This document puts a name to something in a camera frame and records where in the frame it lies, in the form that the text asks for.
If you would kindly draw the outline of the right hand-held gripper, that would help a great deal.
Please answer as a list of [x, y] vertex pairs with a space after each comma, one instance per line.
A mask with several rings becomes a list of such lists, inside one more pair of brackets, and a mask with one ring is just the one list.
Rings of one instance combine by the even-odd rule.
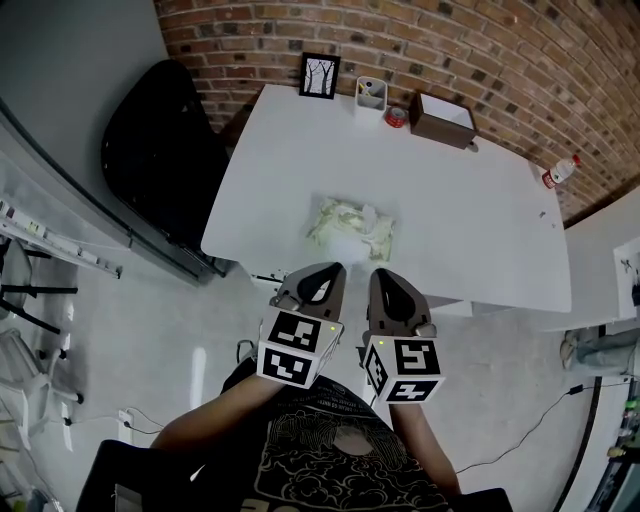
[[361, 367], [375, 401], [428, 401], [445, 377], [426, 298], [399, 274], [378, 268], [369, 282], [367, 314]]

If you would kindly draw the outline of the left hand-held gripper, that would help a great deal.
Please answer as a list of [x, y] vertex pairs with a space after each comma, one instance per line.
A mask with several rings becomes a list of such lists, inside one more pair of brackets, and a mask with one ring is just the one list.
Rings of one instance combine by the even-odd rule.
[[344, 325], [340, 314], [347, 271], [317, 263], [289, 274], [264, 313], [257, 374], [308, 389], [333, 356]]

